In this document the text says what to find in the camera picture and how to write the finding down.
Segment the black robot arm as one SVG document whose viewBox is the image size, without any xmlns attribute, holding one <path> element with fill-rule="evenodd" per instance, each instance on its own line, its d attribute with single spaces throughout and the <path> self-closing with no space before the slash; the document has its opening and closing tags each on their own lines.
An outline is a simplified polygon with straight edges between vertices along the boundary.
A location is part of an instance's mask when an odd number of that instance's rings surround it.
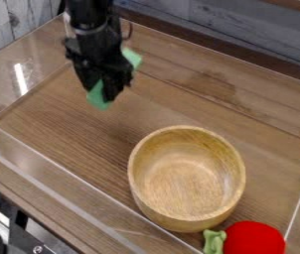
<svg viewBox="0 0 300 254">
<path fill-rule="evenodd" d="M 134 67 L 122 53 L 125 40 L 114 0 L 66 0 L 76 35 L 66 36 L 66 56 L 73 61 L 76 74 L 88 92 L 102 83 L 98 98 L 113 102 L 130 85 Z"/>
</svg>

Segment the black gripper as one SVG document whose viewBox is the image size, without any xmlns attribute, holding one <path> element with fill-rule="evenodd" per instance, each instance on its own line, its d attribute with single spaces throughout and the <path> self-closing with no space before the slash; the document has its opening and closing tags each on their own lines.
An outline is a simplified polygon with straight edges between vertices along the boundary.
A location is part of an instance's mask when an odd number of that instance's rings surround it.
<svg viewBox="0 0 300 254">
<path fill-rule="evenodd" d="M 84 31 L 65 39 L 66 56 L 73 61 L 76 74 L 86 91 L 102 79 L 104 100 L 110 102 L 130 85 L 133 66 L 122 54 L 121 31 L 110 26 Z"/>
</svg>

